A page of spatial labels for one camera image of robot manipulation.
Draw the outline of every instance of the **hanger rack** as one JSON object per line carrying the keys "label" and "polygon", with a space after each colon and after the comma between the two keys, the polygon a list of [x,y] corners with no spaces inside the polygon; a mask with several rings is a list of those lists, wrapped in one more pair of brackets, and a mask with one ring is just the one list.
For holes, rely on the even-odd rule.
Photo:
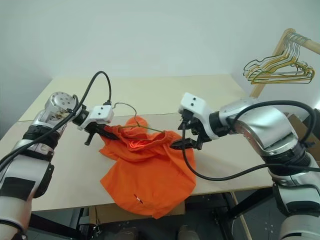
{"label": "hanger rack", "polygon": [[[288,29],[284,30],[284,32],[280,38],[280,41],[278,42],[278,44],[275,47],[275,50],[272,53],[272,56],[280,55],[283,52],[283,50],[285,48],[284,39],[285,39],[286,35],[289,33],[295,33],[295,32],[296,32],[296,30],[294,30],[293,28],[288,28]],[[318,43],[316,41],[307,40],[301,46],[320,55],[320,43]],[[265,86],[266,86],[266,84],[263,84],[263,83],[256,84],[250,94],[250,97],[254,97],[254,98],[259,97],[261,92],[265,88]]]}

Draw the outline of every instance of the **floor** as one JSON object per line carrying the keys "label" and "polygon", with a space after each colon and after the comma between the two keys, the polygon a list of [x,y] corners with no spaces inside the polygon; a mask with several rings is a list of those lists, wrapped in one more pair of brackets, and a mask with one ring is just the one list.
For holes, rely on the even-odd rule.
{"label": "floor", "polygon": [[[240,202],[253,191],[237,192],[236,196]],[[72,209],[58,211],[42,211],[36,214],[69,225]],[[280,226],[285,217],[278,211],[274,199],[271,199],[244,215],[253,240],[277,240]],[[166,216],[158,220],[142,219],[129,222],[117,222],[107,225],[108,235],[100,237],[104,240],[112,240],[113,233],[125,227],[135,226],[143,232],[145,239],[150,240],[175,240],[177,230],[181,225],[193,227],[201,240],[222,240],[219,226],[215,223],[211,211],[190,211],[185,215]],[[240,218],[233,224],[233,237],[235,240],[246,240],[246,235],[242,227]],[[32,229],[28,232],[29,240],[61,240],[62,238],[38,233]]]}

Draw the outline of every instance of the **orange cloth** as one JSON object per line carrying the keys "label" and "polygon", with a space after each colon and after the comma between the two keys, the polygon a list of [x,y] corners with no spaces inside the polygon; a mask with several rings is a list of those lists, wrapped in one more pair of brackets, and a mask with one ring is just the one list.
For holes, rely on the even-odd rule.
{"label": "orange cloth", "polygon": [[[143,118],[136,119],[142,126],[148,125]],[[135,124],[134,118],[126,123]],[[100,182],[119,207],[158,219],[184,201],[196,186],[182,151],[170,148],[181,137],[174,131],[148,134],[142,127],[119,127],[105,127],[119,140],[101,137],[105,146],[100,152],[116,163]],[[193,149],[187,149],[186,154],[195,168]]]}

